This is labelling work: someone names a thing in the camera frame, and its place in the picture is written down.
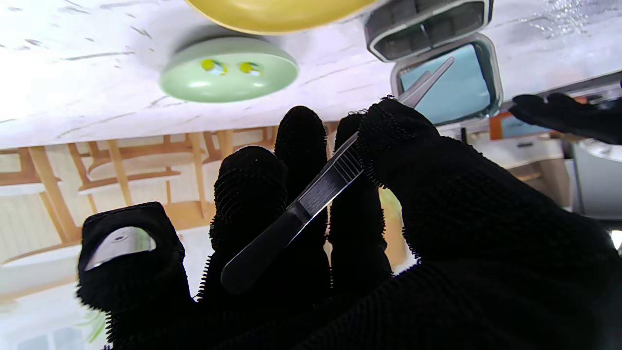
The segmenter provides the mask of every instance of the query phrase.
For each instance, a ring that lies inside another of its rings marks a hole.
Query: marble table surface
[[[391,92],[393,64],[366,50],[364,12],[267,37],[300,65],[285,90],[185,103],[160,91],[160,70],[181,47],[230,32],[182,0],[117,1],[2,2],[0,149],[276,125],[295,105],[338,120]],[[622,0],[582,1],[569,15],[560,5],[570,2],[495,1],[482,33],[496,46],[506,100],[622,69]]]

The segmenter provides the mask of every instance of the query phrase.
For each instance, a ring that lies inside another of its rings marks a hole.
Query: open container lid
[[[492,13],[493,0],[393,0],[370,15],[368,49],[396,62],[395,96],[454,57],[416,107],[435,126],[493,116],[503,102],[501,77],[492,41],[477,33]]]
[[[383,62],[406,59],[478,32],[494,0],[396,0],[370,15],[369,51]]]
[[[492,41],[482,34],[399,61],[391,72],[392,93],[401,95],[424,72],[433,72],[450,56],[454,64],[416,110],[435,126],[497,114],[503,103],[499,67]]]

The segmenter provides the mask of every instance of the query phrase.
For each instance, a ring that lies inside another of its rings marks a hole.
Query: gray container
[[[370,15],[369,51],[383,62],[419,55],[490,23],[494,0],[395,0]]]

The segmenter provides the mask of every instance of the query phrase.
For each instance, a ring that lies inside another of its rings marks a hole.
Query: yellow dot
[[[203,67],[203,69],[209,72],[212,69],[214,69],[214,61],[210,59],[203,60],[203,62],[201,62],[201,67]]]

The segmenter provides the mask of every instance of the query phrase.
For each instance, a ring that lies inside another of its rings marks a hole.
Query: metal piece
[[[156,249],[155,245],[155,240],[140,227],[121,227],[104,238],[84,270],[92,270],[105,262],[124,255],[150,252]]]
[[[397,100],[406,101],[415,107],[451,67],[453,61],[453,57],[450,57],[434,73],[424,73]],[[225,289],[230,293],[240,294],[250,288],[280,251],[285,249],[328,203],[363,172],[356,149],[352,147],[357,139],[358,132],[339,147],[320,173],[285,212],[225,265],[221,274],[221,283]]]

